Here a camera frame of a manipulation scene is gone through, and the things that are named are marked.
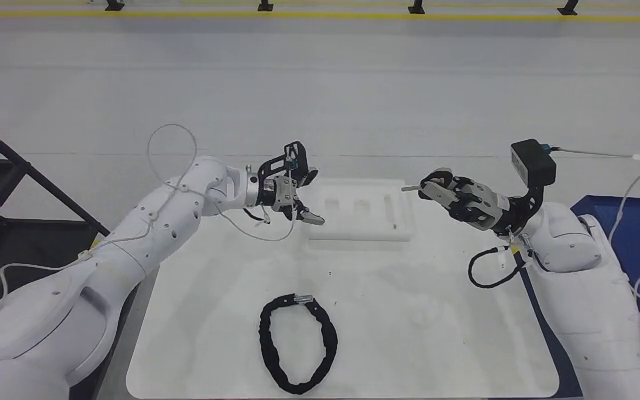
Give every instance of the black cable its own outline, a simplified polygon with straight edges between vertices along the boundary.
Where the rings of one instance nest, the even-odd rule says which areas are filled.
[[[549,272],[549,270],[544,267],[544,264],[542,263],[542,261],[540,261],[540,257],[538,256],[538,253],[533,253],[533,257],[538,262],[538,265],[540,266],[540,268],[542,268],[543,270]]]
[[[502,250],[509,249],[509,246],[501,246],[501,247],[503,248]],[[476,281],[476,279],[473,277],[473,266],[476,263],[476,261],[478,261],[480,257],[484,257],[487,254],[497,253],[500,250],[501,250],[500,247],[494,247],[489,250],[485,250],[473,256],[471,261],[469,261],[469,270],[467,271],[467,274],[469,275],[469,280],[471,281],[471,283],[473,283],[474,286],[479,287],[481,289],[493,289],[495,287],[498,287],[503,283],[509,282],[511,279],[513,279],[513,277],[516,276],[518,272],[520,272],[520,270],[526,265],[526,262],[524,261],[524,259],[522,258],[522,255],[518,251],[513,255],[513,257],[516,259],[516,267],[513,269],[513,271],[509,273],[509,275],[505,276],[504,278],[500,279],[497,282],[490,283],[490,284],[483,284]]]
[[[242,211],[244,211],[245,214],[247,214],[249,216],[249,218],[256,220],[256,221],[264,221],[264,218],[260,218],[260,217],[256,217],[255,215],[251,214],[251,211],[247,210],[246,208],[243,208]]]

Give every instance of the white robot body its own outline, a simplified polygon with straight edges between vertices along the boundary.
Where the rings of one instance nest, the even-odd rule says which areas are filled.
[[[585,227],[559,204],[545,203],[539,214],[524,232],[535,227],[531,246],[548,249],[539,259],[551,262],[534,262],[529,277],[546,321],[571,359],[584,398],[640,398],[640,314],[629,278],[604,231],[592,216],[581,217]],[[562,229],[560,240],[552,238],[548,221],[567,219],[574,220],[573,231]],[[582,270],[575,259],[583,260]]]
[[[242,175],[232,170],[237,172],[234,178]],[[169,183],[175,185],[177,178]],[[13,388],[11,400],[66,399],[68,388],[88,376],[108,354],[129,293],[198,229],[205,203],[211,201],[198,193],[215,193],[218,208],[211,206],[209,211],[215,215],[234,207],[224,199],[227,188],[234,186],[237,183],[227,183],[224,164],[200,157],[184,176],[183,190],[162,186],[151,192],[86,260],[9,293],[0,308],[3,393],[22,381],[24,388]],[[230,199],[238,201],[244,204],[242,195]],[[24,368],[34,369],[33,384],[25,384],[20,372]],[[36,382],[46,391],[32,396]],[[63,388],[61,394],[54,395],[58,390],[51,385]]]

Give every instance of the cable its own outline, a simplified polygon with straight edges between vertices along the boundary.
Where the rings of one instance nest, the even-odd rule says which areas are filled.
[[[310,298],[310,300],[302,300],[301,298]],[[320,333],[322,334],[322,344],[325,347],[325,356],[308,382],[292,384],[289,381],[289,377],[286,372],[284,372],[282,367],[280,367],[278,349],[273,343],[273,338],[271,337],[271,314],[279,308],[290,307],[298,304],[304,305],[316,321],[320,323]],[[282,390],[296,395],[304,394],[322,382],[324,377],[329,373],[338,350],[338,334],[336,332],[336,328],[331,322],[329,314],[327,314],[326,310],[318,304],[313,296],[296,296],[292,293],[277,297],[267,303],[260,313],[258,335],[260,336],[260,352],[262,353],[262,360],[264,361],[264,365],[267,367],[269,374],[271,374],[273,380]]]
[[[269,225],[271,223],[271,217],[269,217],[269,213],[267,213],[267,210],[264,209],[264,204],[261,204],[260,208],[262,209],[263,223]]]
[[[191,137],[191,142],[193,143],[193,156],[191,157],[191,161],[189,162],[189,166],[180,175],[180,177],[178,178],[178,182],[176,183],[175,186],[170,185],[169,183],[167,183],[166,181],[164,181],[160,177],[160,174],[158,173],[158,170],[156,170],[155,165],[153,165],[153,162],[151,161],[151,141],[153,140],[154,136],[160,130],[162,130],[163,128],[166,128],[168,126],[175,126],[175,127],[178,127],[180,129],[184,130],[185,132],[187,132],[189,134],[189,137]],[[149,136],[149,140],[147,140],[147,150],[146,150],[146,153],[145,153],[146,156],[147,156],[147,162],[149,163],[149,168],[151,168],[151,172],[153,172],[153,175],[156,177],[156,179],[158,179],[158,181],[162,182],[163,185],[168,186],[168,187],[173,189],[171,191],[171,193],[169,193],[169,196],[167,196],[166,200],[162,203],[160,208],[158,208],[158,211],[156,211],[156,215],[160,215],[160,212],[162,211],[162,209],[167,205],[169,200],[171,200],[173,198],[173,196],[175,195],[176,191],[178,190],[178,186],[180,186],[180,182],[182,182],[182,179],[184,179],[185,175],[189,172],[189,169],[193,165],[193,162],[196,159],[197,152],[198,152],[198,141],[196,140],[195,135],[193,134],[193,132],[191,132],[189,129],[187,129],[183,125],[176,124],[176,123],[164,124],[164,125],[158,127],[158,129],[153,131],[153,133]],[[99,248],[102,248],[102,247],[104,247],[104,246],[106,246],[108,244],[119,243],[119,242],[129,242],[131,240],[142,239],[142,238],[146,237],[149,234],[149,232],[151,232],[152,223],[153,222],[147,223],[147,230],[142,235],[128,237],[128,238],[120,238],[120,239],[115,239],[115,240],[108,240],[108,241],[102,242],[102,243],[98,244],[96,247],[94,247],[93,249],[89,250],[89,254],[92,254],[94,251],[96,251]]]
[[[563,153],[574,153],[574,154],[589,154],[594,156],[606,156],[606,157],[618,157],[618,158],[635,158],[635,154],[617,154],[617,153],[601,153],[596,151],[585,151],[585,150],[573,150],[573,149],[565,149],[564,147],[554,146],[550,147],[550,151],[560,151]]]
[[[2,296],[0,296],[0,303],[2,300],[9,294],[9,285],[7,283],[7,278],[4,276],[4,271],[9,267],[27,267],[27,268],[35,268],[35,269],[44,269],[47,271],[61,271],[65,268],[69,268],[72,265],[77,264],[78,260],[72,262],[71,264],[62,266],[62,267],[43,267],[42,265],[34,265],[34,264],[23,264],[23,263],[11,263],[6,264],[0,267],[0,283],[2,283]]]
[[[473,276],[473,266],[476,263],[476,261],[478,261],[478,259],[480,257],[484,257],[484,256],[486,256],[488,254],[498,253],[500,251],[506,251],[506,250],[509,250],[510,248],[511,248],[511,246],[493,247],[491,249],[482,251],[482,252],[476,254],[475,256],[473,256],[471,261],[469,261],[469,269],[467,270],[467,275],[469,276],[469,280],[471,281],[471,283],[474,286],[479,287],[481,289],[493,289],[493,288],[498,287],[498,286],[502,285],[503,283],[507,283],[511,279],[513,279],[518,274],[518,272],[520,272],[520,270],[527,265],[527,263],[524,261],[524,259],[522,258],[522,255],[520,254],[519,251],[513,254],[513,256],[514,256],[514,258],[516,260],[516,267],[513,269],[513,271],[511,271],[509,273],[509,275],[505,276],[504,278],[500,279],[499,281],[496,281],[496,282],[493,282],[493,283],[489,283],[489,284],[484,284],[484,283],[479,283],[478,281],[476,281],[476,279]]]
[[[158,171],[156,170],[155,166],[154,166],[154,165],[153,165],[153,163],[151,162],[151,156],[150,156],[150,151],[149,151],[149,148],[150,148],[150,145],[151,145],[151,140],[153,139],[154,135],[155,135],[156,133],[158,133],[158,131],[160,131],[162,128],[165,128],[165,127],[167,127],[167,126],[176,126],[176,127],[178,127],[178,128],[183,129],[184,131],[186,131],[186,132],[189,134],[189,136],[191,137],[191,141],[193,142],[193,147],[194,147],[193,157],[191,158],[191,163],[189,164],[189,167],[188,167],[188,168],[187,168],[187,169],[182,173],[182,175],[180,175],[180,178],[178,179],[178,182],[176,183],[176,185],[175,185],[175,186],[174,186],[174,185],[171,185],[170,183],[168,183],[167,181],[165,181],[164,179],[162,179],[162,177],[160,176],[160,174],[159,174],[159,173],[158,173]],[[169,202],[169,200],[171,200],[171,198],[175,195],[176,191],[177,191],[177,190],[179,190],[180,182],[182,182],[182,179],[184,178],[184,176],[187,174],[187,172],[189,172],[189,169],[191,168],[191,165],[193,165],[193,162],[194,162],[194,161],[195,161],[195,159],[196,159],[197,149],[198,149],[198,141],[197,141],[197,139],[196,139],[195,135],[194,135],[194,134],[193,134],[189,129],[185,128],[184,126],[182,126],[182,125],[180,125],[180,124],[176,124],[176,123],[164,124],[164,125],[162,125],[161,127],[159,127],[158,129],[156,129],[156,130],[151,134],[151,136],[149,136],[149,140],[147,141],[147,153],[146,153],[146,155],[147,155],[147,161],[149,162],[149,167],[151,168],[151,171],[153,172],[153,175],[156,177],[156,179],[157,179],[159,182],[161,182],[163,185],[168,186],[168,187],[170,187],[170,188],[172,188],[172,189],[173,189],[173,191],[171,192],[171,194],[169,195],[169,197],[167,198],[167,200],[165,200],[165,202],[162,204],[162,206],[160,206],[160,208],[158,209],[158,211],[156,212],[156,214],[160,214],[160,211],[162,211],[162,209],[164,208],[164,206]],[[289,170],[288,172],[289,172],[289,180],[291,180],[291,170]],[[293,227],[294,227],[294,225],[295,225],[295,220],[296,220],[295,215],[292,215],[292,217],[291,217],[291,227],[289,228],[289,232],[287,232],[287,234],[286,234],[285,236],[281,237],[281,238],[278,238],[278,239],[268,239],[268,238],[262,238],[262,237],[259,237],[259,236],[252,235],[252,234],[250,234],[249,232],[246,232],[246,231],[244,231],[242,228],[240,228],[240,227],[239,227],[235,222],[233,222],[233,220],[232,220],[231,218],[229,218],[228,216],[226,216],[226,215],[222,212],[222,210],[220,210],[220,208],[218,207],[218,204],[217,204],[218,199],[216,199],[216,198],[214,198],[214,197],[211,197],[211,196],[207,195],[206,193],[200,193],[200,192],[195,191],[195,190],[187,189],[187,191],[188,191],[188,192],[191,192],[191,193],[198,194],[198,195],[200,195],[200,196],[204,197],[205,199],[209,200],[209,201],[211,202],[211,204],[213,204],[213,206],[216,208],[216,210],[218,210],[218,214],[220,214],[220,216],[221,216],[222,218],[224,218],[224,219],[226,219],[227,221],[229,221],[229,223],[230,223],[231,225],[233,225],[233,227],[234,227],[234,228],[236,228],[238,231],[240,231],[241,233],[245,234],[246,236],[249,236],[250,238],[253,238],[253,239],[256,239],[256,240],[261,240],[261,241],[264,241],[264,242],[279,242],[279,241],[282,241],[282,240],[284,240],[284,239],[288,238],[288,237],[289,237],[289,235],[291,235],[291,232],[293,232]],[[290,186],[290,193],[289,193],[289,195],[291,196],[291,198],[293,198],[293,188],[292,188],[292,186]],[[147,232],[146,232],[144,235],[141,235],[141,236],[138,236],[138,237],[135,237],[135,238],[118,239],[117,241],[118,241],[118,242],[121,242],[121,241],[126,241],[126,240],[141,239],[141,238],[143,238],[143,237],[145,237],[146,235],[148,235],[148,234],[149,234],[149,231],[151,230],[151,224],[148,224],[148,227],[147,227],[147,228],[148,228],[148,229],[147,229]],[[116,242],[116,241],[110,241],[110,242],[108,242],[108,243],[105,243],[105,245],[106,245],[106,244],[109,244],[109,243],[115,243],[115,242]]]
[[[631,183],[629,188],[627,188],[627,191],[624,193],[624,196],[622,197],[622,201],[620,202],[620,207],[618,207],[618,213],[616,214],[616,222],[613,224],[613,227],[611,228],[611,232],[609,232],[609,243],[610,244],[613,242],[613,235],[616,233],[616,230],[618,229],[618,225],[620,225],[620,221],[622,221],[623,209],[624,209],[625,203],[627,202],[627,199],[629,198],[629,193],[631,193],[631,190],[638,183],[638,181],[640,181],[640,176],[638,176]]]
[[[246,208],[243,208],[242,211],[244,211],[244,213],[247,214],[252,220],[264,222],[264,218],[256,217],[255,215],[251,214],[251,211],[247,210]]]
[[[640,288],[640,278],[638,278],[635,286],[633,287],[633,294],[636,296],[636,298],[640,298],[640,293],[638,293],[639,288]]]
[[[288,170],[288,172],[289,172],[289,181],[291,181],[291,170]],[[226,215],[224,215],[222,210],[220,210],[220,208],[218,207],[216,198],[209,197],[209,196],[207,196],[205,194],[202,194],[202,193],[198,193],[198,194],[200,194],[201,196],[204,196],[206,199],[211,201],[211,204],[213,204],[213,206],[216,208],[216,210],[218,210],[218,214],[220,214],[220,216],[222,218],[224,218],[227,221],[229,221],[229,223],[231,225],[233,225],[234,228],[236,228],[237,230],[239,230],[240,232],[242,232],[246,236],[249,236],[250,238],[253,238],[253,239],[256,239],[256,240],[260,240],[262,242],[280,242],[280,241],[283,241],[286,238],[288,238],[291,235],[291,232],[293,232],[293,227],[295,226],[295,222],[296,222],[296,215],[293,212],[295,210],[292,210],[292,212],[291,212],[291,226],[289,227],[289,231],[287,232],[287,234],[282,236],[282,237],[280,237],[280,238],[278,238],[278,239],[269,239],[269,238],[263,238],[263,237],[260,237],[260,236],[255,236],[255,235],[245,231],[244,229],[240,228],[235,222],[233,222],[233,220],[231,218],[229,218]],[[289,195],[291,196],[291,198],[293,198],[292,186],[289,186]]]

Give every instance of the white cable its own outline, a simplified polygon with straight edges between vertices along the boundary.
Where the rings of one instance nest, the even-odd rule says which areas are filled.
[[[289,172],[289,182],[292,182],[292,180],[291,180],[291,170],[289,170],[288,172]],[[291,186],[289,186],[289,195],[293,199],[293,183],[292,183]],[[231,225],[233,225],[234,228],[236,228],[240,232],[244,233],[245,235],[249,236],[250,238],[253,238],[253,239],[256,239],[256,240],[260,240],[260,241],[263,241],[263,242],[280,242],[280,241],[283,241],[286,238],[288,238],[289,235],[291,235],[291,232],[293,232],[293,227],[295,226],[295,223],[296,223],[296,215],[295,215],[295,208],[294,207],[291,207],[291,226],[289,227],[289,231],[287,232],[287,234],[282,236],[282,237],[280,237],[280,238],[278,238],[278,239],[269,239],[269,238],[263,238],[263,237],[260,237],[260,236],[252,235],[251,233],[249,233],[249,232],[245,231],[244,229],[240,228],[235,222],[233,222],[233,220],[231,218],[229,218],[226,215],[224,215],[222,210],[220,210],[220,208],[218,208],[218,205],[216,204],[216,199],[215,198],[210,198],[208,196],[205,196],[205,197],[208,198],[209,201],[211,201],[213,206],[218,210],[218,214],[220,214],[220,216],[222,218],[224,218],[227,221],[229,221],[229,223]]]
[[[153,137],[160,130],[162,130],[163,128],[166,128],[168,126],[175,126],[175,127],[178,127],[180,129],[184,130],[185,132],[187,132],[189,134],[189,137],[191,137],[191,141],[193,143],[193,156],[191,157],[191,161],[189,162],[189,166],[184,170],[184,172],[178,178],[178,182],[176,183],[176,186],[171,186],[170,184],[165,182],[160,177],[160,174],[158,173],[158,170],[156,170],[155,165],[153,165],[153,162],[151,161],[151,141],[153,140]],[[164,125],[160,126],[158,129],[156,129],[155,131],[153,131],[153,133],[149,136],[149,140],[147,140],[147,150],[146,150],[146,156],[147,156],[147,162],[149,163],[149,168],[151,168],[151,172],[153,172],[153,175],[156,177],[156,179],[158,179],[158,181],[162,182],[163,185],[169,186],[170,188],[173,189],[171,191],[171,193],[169,193],[169,196],[167,196],[166,200],[162,203],[160,208],[158,208],[158,211],[156,211],[156,215],[160,215],[160,212],[162,211],[162,209],[167,205],[169,200],[171,200],[173,198],[173,196],[176,194],[176,191],[178,190],[178,186],[180,186],[180,182],[182,182],[182,179],[185,177],[187,172],[189,172],[189,169],[191,168],[191,165],[193,165],[193,162],[196,159],[197,152],[198,152],[198,141],[196,140],[195,135],[189,129],[187,129],[186,127],[184,127],[184,126],[182,126],[180,124],[176,124],[176,123],[164,124]],[[94,251],[96,251],[99,248],[104,247],[104,246],[106,246],[108,244],[119,243],[119,242],[129,242],[131,240],[142,239],[142,238],[146,237],[149,234],[149,232],[151,232],[151,224],[152,224],[152,222],[147,223],[147,230],[142,235],[128,237],[128,238],[120,238],[120,239],[115,239],[115,240],[108,240],[106,242],[102,242],[99,245],[97,245],[96,247],[94,247],[93,249],[89,250],[89,254],[93,253]]]
[[[271,223],[271,217],[269,216],[269,213],[264,209],[264,205],[260,205],[260,208],[262,208],[262,222],[269,225]]]
[[[176,183],[176,185],[175,185],[175,186],[171,185],[170,183],[167,183],[164,179],[162,179],[162,177],[160,176],[160,174],[158,173],[158,171],[155,169],[155,166],[154,166],[154,165],[153,165],[153,163],[151,162],[151,156],[150,156],[150,153],[149,153],[149,147],[150,147],[150,145],[151,145],[151,140],[153,139],[153,136],[154,136],[156,133],[158,133],[158,131],[159,131],[160,129],[162,129],[162,128],[164,128],[164,127],[167,127],[167,126],[176,126],[176,127],[179,127],[179,128],[181,128],[181,129],[185,130],[185,131],[189,134],[189,136],[191,137],[191,140],[192,140],[192,142],[193,142],[193,147],[194,147],[193,157],[192,157],[192,159],[191,159],[191,163],[189,164],[189,167],[184,171],[184,173],[183,173],[182,175],[180,175],[180,178],[178,179],[178,182]],[[177,190],[179,190],[179,186],[180,186],[180,182],[182,182],[182,178],[184,178],[184,176],[187,174],[187,172],[189,171],[189,168],[191,168],[191,165],[193,165],[193,162],[194,162],[194,161],[195,161],[195,159],[196,159],[196,152],[197,152],[197,149],[198,149],[198,141],[197,141],[197,139],[196,139],[195,135],[194,135],[194,134],[193,134],[189,129],[185,128],[184,126],[182,126],[182,125],[180,125],[180,124],[171,123],[171,124],[165,124],[165,125],[162,125],[162,126],[161,126],[161,127],[159,127],[158,129],[156,129],[156,130],[151,134],[151,136],[149,136],[149,140],[148,140],[148,142],[147,142],[147,161],[149,162],[149,167],[151,168],[151,171],[153,172],[153,175],[156,177],[156,179],[157,179],[159,182],[161,182],[163,185],[168,186],[168,187],[170,187],[170,188],[172,188],[172,189],[173,189],[173,191],[171,192],[171,194],[169,195],[169,197],[167,198],[167,200],[165,200],[165,202],[162,204],[162,206],[160,206],[160,208],[159,208],[159,209],[158,209],[158,211],[156,212],[157,214],[160,214],[160,211],[162,211],[162,209],[164,208],[164,206],[165,206],[165,205],[169,202],[169,200],[170,200],[170,199],[175,195],[176,191],[177,191]],[[291,170],[289,170],[289,181],[291,181]],[[289,190],[290,190],[289,195],[290,195],[290,196],[291,196],[291,198],[293,199],[293,186],[290,186],[290,187],[289,187]],[[286,235],[284,235],[284,236],[282,236],[281,238],[278,238],[278,239],[263,238],[263,237],[259,237],[259,236],[252,235],[251,233],[246,232],[245,230],[243,230],[242,228],[240,228],[240,227],[239,227],[235,222],[233,222],[233,220],[232,220],[231,218],[229,218],[228,216],[226,216],[226,215],[222,212],[222,210],[220,210],[220,208],[218,207],[218,204],[217,204],[217,199],[215,199],[215,198],[213,198],[213,197],[211,197],[211,196],[208,196],[208,195],[207,195],[207,194],[205,194],[205,193],[197,192],[197,191],[195,191],[195,190],[188,189],[188,191],[189,191],[189,192],[191,192],[191,193],[198,194],[198,195],[200,195],[200,196],[204,197],[205,199],[209,200],[209,201],[213,204],[213,206],[218,210],[218,214],[220,214],[220,216],[221,216],[222,218],[224,218],[224,219],[226,219],[227,221],[229,221],[229,223],[231,223],[231,225],[233,225],[233,227],[234,227],[234,228],[236,228],[238,231],[242,232],[243,234],[245,234],[245,235],[249,236],[250,238],[253,238],[253,239],[256,239],[256,240],[261,240],[261,241],[264,241],[264,242],[279,242],[279,241],[282,241],[282,240],[284,240],[284,239],[288,238],[288,237],[289,237],[289,235],[291,235],[291,232],[293,232],[293,227],[294,227],[295,220],[296,220],[296,216],[295,216],[295,214],[293,213],[293,211],[295,211],[295,210],[292,210],[292,215],[291,215],[291,227],[289,228],[289,232],[287,232],[287,234],[286,234]],[[147,229],[147,232],[146,232],[144,235],[142,235],[142,236],[139,236],[139,237],[136,237],[136,238],[118,239],[117,241],[119,241],[119,242],[120,242],[120,241],[125,241],[125,240],[141,239],[141,238],[143,238],[143,237],[145,237],[146,235],[148,235],[148,234],[149,234],[149,231],[151,230],[151,225],[149,224],[147,228],[148,228],[148,229]]]
[[[2,296],[0,296],[0,303],[2,300],[9,294],[9,285],[7,284],[7,278],[4,276],[4,271],[9,267],[27,267],[27,268],[35,268],[35,269],[44,269],[47,271],[61,271],[65,268],[69,268],[72,265],[75,265],[77,260],[72,262],[71,264],[65,265],[63,267],[43,267],[42,265],[34,265],[34,264],[23,264],[23,263],[11,263],[6,264],[0,267],[0,283],[2,283]]]
[[[620,207],[618,208],[618,213],[616,214],[616,222],[613,224],[613,227],[611,228],[611,232],[609,233],[609,243],[613,242],[613,235],[616,233],[616,230],[618,229],[618,225],[620,225],[620,221],[622,221],[624,205],[627,202],[627,199],[629,198],[629,193],[631,193],[631,190],[638,183],[638,181],[640,181],[640,176],[638,176],[631,183],[627,191],[624,193],[624,196],[622,197],[622,201],[620,202]]]
[[[634,158],[636,156],[636,154],[600,153],[596,151],[565,149],[564,147],[556,147],[554,151],[562,151],[565,153],[575,153],[575,154],[590,154],[594,156],[618,157],[618,158]]]
[[[633,286],[633,294],[636,296],[636,298],[640,298],[640,293],[638,293],[638,289],[640,289],[640,278],[638,278],[635,286]]]
[[[153,162],[151,161],[151,141],[153,140],[153,137],[161,129],[166,128],[168,126],[175,126],[175,127],[178,127],[180,129],[184,130],[185,132],[187,132],[189,134],[189,136],[191,137],[191,141],[193,142],[193,156],[191,157],[191,162],[189,163],[189,166],[184,170],[184,172],[180,175],[180,177],[178,178],[178,181],[177,181],[175,186],[171,185],[170,183],[168,183],[164,179],[162,179],[162,177],[160,177],[160,174],[156,170]],[[156,129],[155,131],[153,131],[153,133],[149,136],[149,140],[147,141],[146,156],[147,156],[147,162],[149,163],[149,167],[151,168],[151,172],[153,172],[153,175],[156,177],[156,179],[158,179],[158,181],[160,181],[163,185],[168,186],[171,189],[173,189],[171,191],[171,193],[169,194],[169,196],[167,196],[167,199],[162,203],[160,208],[158,208],[158,211],[156,211],[156,216],[160,214],[160,212],[164,209],[164,207],[167,205],[169,200],[171,200],[173,198],[173,196],[175,195],[175,193],[179,190],[180,183],[182,182],[182,179],[185,177],[185,175],[187,175],[187,173],[189,172],[189,169],[193,165],[193,163],[194,163],[194,161],[196,159],[196,156],[197,156],[197,152],[198,152],[198,141],[196,140],[195,135],[193,134],[193,132],[191,132],[189,129],[187,129],[183,125],[180,125],[180,124],[177,124],[177,123],[164,124],[164,125],[160,126],[158,129]],[[289,170],[289,181],[291,181],[291,170]],[[289,195],[293,199],[293,187],[290,186],[289,190],[290,190]],[[292,215],[291,215],[291,227],[289,228],[289,231],[287,232],[287,234],[282,236],[281,238],[278,238],[278,239],[262,238],[262,237],[255,236],[255,235],[252,235],[252,234],[244,231],[235,222],[233,222],[233,220],[231,220],[231,218],[229,218],[228,216],[224,215],[222,210],[220,210],[220,208],[218,208],[218,205],[216,203],[217,199],[215,199],[213,197],[210,197],[210,196],[207,196],[205,193],[199,193],[199,192],[197,192],[195,190],[190,190],[189,189],[189,191],[192,192],[192,193],[199,194],[202,197],[204,197],[205,199],[211,201],[211,203],[214,205],[214,207],[218,210],[218,213],[220,214],[220,216],[222,216],[224,219],[229,221],[229,223],[231,223],[231,225],[233,225],[237,230],[239,230],[243,234],[245,234],[245,235],[247,235],[247,236],[249,236],[249,237],[251,237],[253,239],[261,240],[261,241],[264,241],[264,242],[279,242],[279,241],[282,241],[282,240],[288,238],[289,235],[291,235],[291,232],[293,232],[293,228],[295,226],[295,221],[296,221],[296,216],[295,216],[295,213],[294,213],[295,209],[293,207],[292,207]],[[107,241],[104,241],[104,242],[98,244],[93,249],[88,250],[87,253],[88,253],[88,255],[91,255],[96,250],[98,250],[98,249],[100,249],[100,248],[102,248],[102,247],[104,247],[104,246],[106,246],[108,244],[119,243],[119,242],[128,242],[128,241],[131,241],[131,240],[142,239],[142,238],[146,237],[149,234],[149,232],[151,232],[152,223],[153,222],[147,223],[147,230],[141,235],[133,236],[133,237],[127,237],[127,238],[114,239],[114,240],[107,240]],[[9,292],[9,286],[7,284],[7,280],[6,280],[5,275],[4,275],[5,269],[7,269],[9,267],[28,267],[28,268],[44,269],[44,270],[48,270],[48,271],[60,271],[60,270],[63,270],[65,268],[69,268],[69,267],[77,264],[80,261],[81,261],[80,259],[77,259],[76,261],[74,261],[74,262],[72,262],[72,263],[70,263],[68,265],[65,265],[63,267],[59,267],[59,268],[45,267],[45,266],[33,265],[33,264],[22,264],[22,263],[11,263],[11,264],[3,265],[2,267],[0,267],[0,283],[2,284],[2,296],[0,297],[0,302],[2,302],[2,299],[4,299],[5,296]]]

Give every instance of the yellow floor line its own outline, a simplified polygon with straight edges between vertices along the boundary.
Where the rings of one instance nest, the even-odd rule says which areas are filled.
[[[324,19],[388,19],[388,20],[450,20],[450,21],[572,21],[638,23],[633,15],[473,15],[473,14],[388,14],[324,11],[127,11],[101,10],[0,10],[0,18],[324,18]]]
[[[184,6],[245,6],[255,4],[255,0],[182,0],[177,5],[167,4],[167,7]],[[300,6],[343,6],[343,7],[404,7],[407,2],[402,1],[340,1],[340,0],[273,0],[273,4],[300,5]],[[24,5],[87,5],[86,0],[0,0],[2,6],[24,6]],[[523,8],[523,9],[548,9],[553,8],[551,4],[526,4],[526,3],[486,3],[486,4],[465,4],[465,3],[428,3],[423,4],[424,8],[463,8],[463,9],[486,9],[486,8]],[[640,5],[629,4],[580,4],[580,10],[640,10]]]

